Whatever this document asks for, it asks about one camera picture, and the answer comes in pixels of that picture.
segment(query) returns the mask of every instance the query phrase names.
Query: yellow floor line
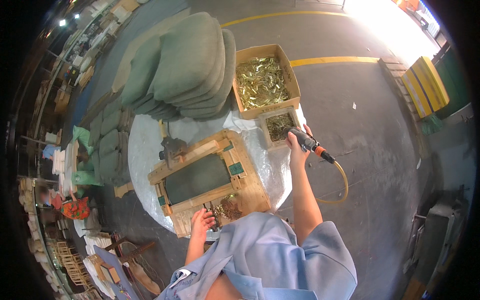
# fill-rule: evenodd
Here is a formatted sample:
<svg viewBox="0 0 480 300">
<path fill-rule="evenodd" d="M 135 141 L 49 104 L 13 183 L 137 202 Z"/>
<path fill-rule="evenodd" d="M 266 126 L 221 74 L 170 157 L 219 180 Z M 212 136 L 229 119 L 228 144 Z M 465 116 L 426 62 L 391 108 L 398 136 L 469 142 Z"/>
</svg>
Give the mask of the yellow floor line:
<svg viewBox="0 0 480 300">
<path fill-rule="evenodd" d="M 316 12 L 316 11 L 275 12 L 275 13 L 261 14 L 259 16 L 253 16 L 253 17 L 248 17 L 248 18 L 235 20 L 235 21 L 232 21 L 232 22 L 222 24 L 221 26 L 226 27 L 226 26 L 230 26 L 230 25 L 233 25 L 233 24 L 242 23 L 242 22 L 245 22 L 245 21 L 268 18 L 268 17 L 275 17 L 275 16 L 283 16 L 283 15 L 287 15 L 287 14 L 329 14 L 329 15 L 334 15 L 334 16 L 350 17 L 347 14 L 338 13 L 338 12 Z"/>
<path fill-rule="evenodd" d="M 304 60 L 291 60 L 292 67 L 298 67 L 303 65 L 312 65 L 317 63 L 329 63 L 329 62 L 374 62 L 379 59 L 375 57 L 360 57 L 360 56 L 332 56 L 332 57 L 317 57 L 313 59 Z"/>
</svg>

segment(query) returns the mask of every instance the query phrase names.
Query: concrete floor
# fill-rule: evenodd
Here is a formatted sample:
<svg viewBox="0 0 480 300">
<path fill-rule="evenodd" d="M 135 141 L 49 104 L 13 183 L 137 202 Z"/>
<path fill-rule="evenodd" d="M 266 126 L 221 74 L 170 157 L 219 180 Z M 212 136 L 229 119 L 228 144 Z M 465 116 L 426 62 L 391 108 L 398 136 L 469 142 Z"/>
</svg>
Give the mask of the concrete floor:
<svg viewBox="0 0 480 300">
<path fill-rule="evenodd" d="M 135 12 L 138 28 L 148 29 L 153 24 L 152 3 L 146 4 L 151 5 L 150 9 L 142 6 Z M 292 10 L 342 13 L 339 7 L 300 1 L 294 8 L 291 0 L 204 0 L 188 4 L 192 13 L 209 12 L 221 24 Z M 177 7 L 173 5 L 170 9 L 174 11 Z M 235 36 L 237 49 L 276 43 L 290 60 L 390 55 L 385 43 L 364 23 L 344 16 L 284 15 L 227 28 Z M 138 30 L 125 28 L 105 57 L 108 67 L 96 70 L 90 106 L 107 91 L 115 77 L 115 62 L 122 57 L 121 49 L 136 34 Z M 352 299 L 399 299 L 407 284 L 401 270 L 412 218 L 427 185 L 431 163 L 424 159 L 416 169 L 420 156 L 409 119 L 377 64 L 306 65 L 295 67 L 294 72 L 300 85 L 303 112 L 315 137 L 334 156 L 352 151 L 337 158 L 348 176 L 348 199 L 341 204 L 319 204 L 324 220 L 335 222 L 352 254 L 359 281 Z M 357 109 L 352 109 L 353 102 Z M 343 181 L 337 170 L 315 156 L 310 156 L 307 163 L 312 163 L 307 174 L 314 194 L 324 200 L 340 199 Z M 154 249 L 145 253 L 145 258 L 168 282 L 171 273 L 183 266 L 188 240 L 177 239 L 158 225 L 143 210 L 134 192 L 118 199 L 114 198 L 111 187 L 105 187 L 98 201 L 105 205 L 110 231 L 138 243 L 157 242 Z M 293 219 L 291 198 L 278 214 Z"/>
</svg>

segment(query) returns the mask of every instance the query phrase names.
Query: small tray of staples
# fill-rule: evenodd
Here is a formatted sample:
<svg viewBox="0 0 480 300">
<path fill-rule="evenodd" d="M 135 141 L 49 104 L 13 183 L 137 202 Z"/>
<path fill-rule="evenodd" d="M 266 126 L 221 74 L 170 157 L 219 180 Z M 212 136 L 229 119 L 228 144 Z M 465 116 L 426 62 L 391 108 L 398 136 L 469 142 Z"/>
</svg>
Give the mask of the small tray of staples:
<svg viewBox="0 0 480 300">
<path fill-rule="evenodd" d="M 260 120 L 260 127 L 264 132 L 268 152 L 287 147 L 283 135 L 285 127 L 300 127 L 300 122 L 293 106 L 264 112 L 258 115 L 258 119 Z"/>
</svg>

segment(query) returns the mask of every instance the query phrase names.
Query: hand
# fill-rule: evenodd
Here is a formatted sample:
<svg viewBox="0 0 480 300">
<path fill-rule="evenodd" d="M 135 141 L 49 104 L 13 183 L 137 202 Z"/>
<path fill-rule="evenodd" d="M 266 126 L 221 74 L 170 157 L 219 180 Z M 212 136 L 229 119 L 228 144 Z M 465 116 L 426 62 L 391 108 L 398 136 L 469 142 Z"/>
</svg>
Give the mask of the hand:
<svg viewBox="0 0 480 300">
<path fill-rule="evenodd" d="M 191 220 L 191 236 L 190 240 L 199 240 L 205 243 L 207 239 L 207 230 L 215 225 L 215 217 L 211 216 L 212 212 L 206 212 L 205 208 L 197 211 Z"/>
<path fill-rule="evenodd" d="M 306 124 L 303 125 L 305 128 L 305 131 L 312 135 L 312 131 L 310 130 L 310 127 L 308 127 Z M 293 133 L 289 132 L 287 138 L 285 139 L 285 142 L 287 143 L 288 147 L 292 150 L 290 153 L 290 169 L 298 169 L 298 168 L 305 168 L 305 161 L 307 160 L 308 155 L 310 154 L 310 151 L 307 150 L 307 152 L 304 152 L 300 144 L 297 140 L 296 135 Z"/>
</svg>

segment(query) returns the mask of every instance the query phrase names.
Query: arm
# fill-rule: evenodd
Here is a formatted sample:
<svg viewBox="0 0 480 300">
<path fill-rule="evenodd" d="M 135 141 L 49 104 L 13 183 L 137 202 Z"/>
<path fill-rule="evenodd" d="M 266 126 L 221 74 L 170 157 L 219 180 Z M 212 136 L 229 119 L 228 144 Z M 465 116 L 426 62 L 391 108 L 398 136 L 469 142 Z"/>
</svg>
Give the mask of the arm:
<svg viewBox="0 0 480 300">
<path fill-rule="evenodd" d="M 310 128 L 303 125 L 305 130 L 311 134 Z M 299 245 L 317 227 L 323 222 L 322 213 L 318 207 L 312 188 L 308 182 L 307 173 L 305 172 L 305 160 L 310 154 L 303 152 L 297 141 L 297 137 L 288 133 L 286 143 L 292 150 L 290 154 L 290 170 L 292 174 L 292 197 L 293 197 L 293 218 L 295 222 L 295 233 Z"/>
<path fill-rule="evenodd" d="M 206 209 L 202 208 L 192 217 L 192 232 L 190 235 L 190 242 L 188 243 L 185 265 L 188 265 L 204 254 L 204 244 L 207 239 L 207 230 L 209 230 L 209 228 L 215 224 L 215 218 L 211 216 L 213 213 L 206 213 L 206 211 Z"/>
<path fill-rule="evenodd" d="M 59 186 L 59 194 L 62 202 L 65 201 L 65 196 L 63 195 L 63 187 L 61 185 Z"/>
<path fill-rule="evenodd" d="M 72 201 L 76 202 L 77 198 L 75 198 L 75 195 L 73 194 L 72 189 L 70 189 L 69 193 L 70 193 L 70 197 L 72 198 Z"/>
</svg>

